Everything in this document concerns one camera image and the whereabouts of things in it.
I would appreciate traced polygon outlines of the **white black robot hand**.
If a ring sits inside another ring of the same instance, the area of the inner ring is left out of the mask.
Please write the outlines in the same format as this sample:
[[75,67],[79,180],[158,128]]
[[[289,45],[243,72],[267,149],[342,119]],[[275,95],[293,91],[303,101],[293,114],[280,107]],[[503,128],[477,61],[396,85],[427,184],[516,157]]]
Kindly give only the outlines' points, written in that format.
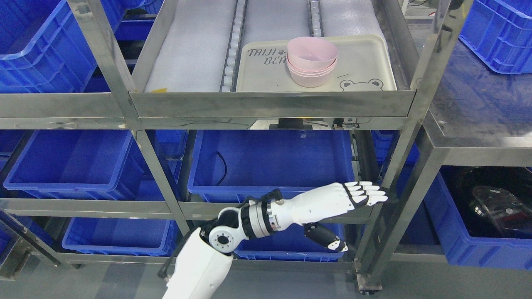
[[266,204],[266,227],[273,232],[291,225],[303,227],[304,236],[319,246],[335,252],[346,252],[348,245],[336,233],[321,225],[321,220],[344,215],[363,206],[374,206],[388,200],[386,191],[369,181],[334,182]]

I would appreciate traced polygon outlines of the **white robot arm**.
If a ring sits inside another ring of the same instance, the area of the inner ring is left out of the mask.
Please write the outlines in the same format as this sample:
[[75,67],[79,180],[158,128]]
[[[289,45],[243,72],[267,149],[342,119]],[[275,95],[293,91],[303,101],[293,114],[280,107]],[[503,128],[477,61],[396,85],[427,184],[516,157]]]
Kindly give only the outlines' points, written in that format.
[[167,281],[165,299],[209,299],[224,281],[233,252],[244,240],[267,237],[277,231],[270,203],[282,199],[279,189],[256,199],[247,197],[238,207],[222,209],[215,219],[190,231],[175,253],[175,270],[168,276],[169,262],[159,271]]

